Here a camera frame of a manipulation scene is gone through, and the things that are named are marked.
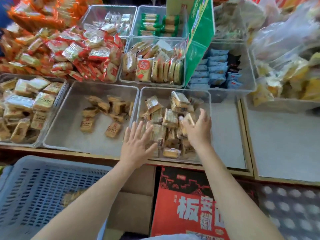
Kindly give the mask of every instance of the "hand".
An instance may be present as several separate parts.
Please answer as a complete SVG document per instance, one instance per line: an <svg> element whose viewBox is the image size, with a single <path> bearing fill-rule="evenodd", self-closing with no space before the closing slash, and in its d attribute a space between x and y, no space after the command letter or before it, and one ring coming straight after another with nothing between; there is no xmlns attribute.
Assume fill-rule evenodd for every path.
<svg viewBox="0 0 320 240"><path fill-rule="evenodd" d="M200 109L200 111L201 113L195 126L191 125L186 119L182 121L182 125L188 134L188 140L195 149L199 145L211 145L211 117L208 117L204 109Z"/></svg>
<svg viewBox="0 0 320 240"><path fill-rule="evenodd" d="M123 145L121 148L120 161L139 168L152 157L153 152L158 148L158 144L152 144L148 149L146 145L149 142L153 125L148 126L146 132L141 137L143 122L140 121L138 127L136 122L132 123L131 130L128 127L124 133Z"/></svg>

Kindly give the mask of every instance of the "person's left arm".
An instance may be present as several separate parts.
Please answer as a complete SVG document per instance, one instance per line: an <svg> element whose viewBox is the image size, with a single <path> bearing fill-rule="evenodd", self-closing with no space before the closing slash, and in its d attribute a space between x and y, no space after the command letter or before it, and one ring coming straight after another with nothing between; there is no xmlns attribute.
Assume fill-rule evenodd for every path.
<svg viewBox="0 0 320 240"><path fill-rule="evenodd" d="M94 240L106 221L111 206L127 179L144 164L157 148L145 149L152 126L141 138L142 123L126 129L117 165L56 215L31 240Z"/></svg>

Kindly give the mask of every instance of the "blue plastic basket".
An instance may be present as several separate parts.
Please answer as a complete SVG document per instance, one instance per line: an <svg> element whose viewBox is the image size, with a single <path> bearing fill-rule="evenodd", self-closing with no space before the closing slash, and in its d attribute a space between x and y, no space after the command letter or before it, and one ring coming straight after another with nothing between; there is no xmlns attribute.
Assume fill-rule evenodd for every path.
<svg viewBox="0 0 320 240"><path fill-rule="evenodd" d="M63 207L65 193L86 189L112 167L22 157L0 191L0 240L29 240ZM98 234L102 239L105 225Z"/></svg>

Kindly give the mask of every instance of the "chinese character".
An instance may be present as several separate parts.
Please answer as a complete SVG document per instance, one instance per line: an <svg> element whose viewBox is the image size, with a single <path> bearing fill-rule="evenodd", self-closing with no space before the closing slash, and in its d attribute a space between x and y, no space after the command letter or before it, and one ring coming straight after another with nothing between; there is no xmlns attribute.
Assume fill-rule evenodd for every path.
<svg viewBox="0 0 320 240"><path fill-rule="evenodd" d="M207 196L201 196L201 211L203 212L210 212L212 213L212 203L213 198L207 197Z"/></svg>
<svg viewBox="0 0 320 240"><path fill-rule="evenodd" d="M201 227L201 229L212 231L211 223L212 223L212 215L210 213L202 212L201 215L200 215L200 227Z"/></svg>
<svg viewBox="0 0 320 240"><path fill-rule="evenodd" d="M217 207L214 209L214 225L218 226L218 227L221 227L221 228L225 228L223 219L222 219L221 214L220 214L220 211L218 210Z"/></svg>
<svg viewBox="0 0 320 240"><path fill-rule="evenodd" d="M179 218L183 219L183 214L186 211L186 198L184 196L181 196L181 198L179 199L179 205L178 205L178 209L177 209L177 214L179 214Z"/></svg>
<svg viewBox="0 0 320 240"><path fill-rule="evenodd" d="M194 204L199 204L199 200L197 199L189 199L186 203L186 213L184 214L184 219L189 219L194 220L195 222L198 222L198 205Z"/></svg>

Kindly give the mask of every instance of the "person's right hand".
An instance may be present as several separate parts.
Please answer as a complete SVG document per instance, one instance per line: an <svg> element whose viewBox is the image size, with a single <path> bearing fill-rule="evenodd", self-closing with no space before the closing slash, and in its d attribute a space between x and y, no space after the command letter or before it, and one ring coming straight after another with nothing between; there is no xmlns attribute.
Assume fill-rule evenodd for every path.
<svg viewBox="0 0 320 240"><path fill-rule="evenodd" d="M195 126L191 125L186 119L182 121L182 125L188 134L188 140L195 149L199 145L211 145L211 117L207 115L204 109L200 109L200 112Z"/></svg>

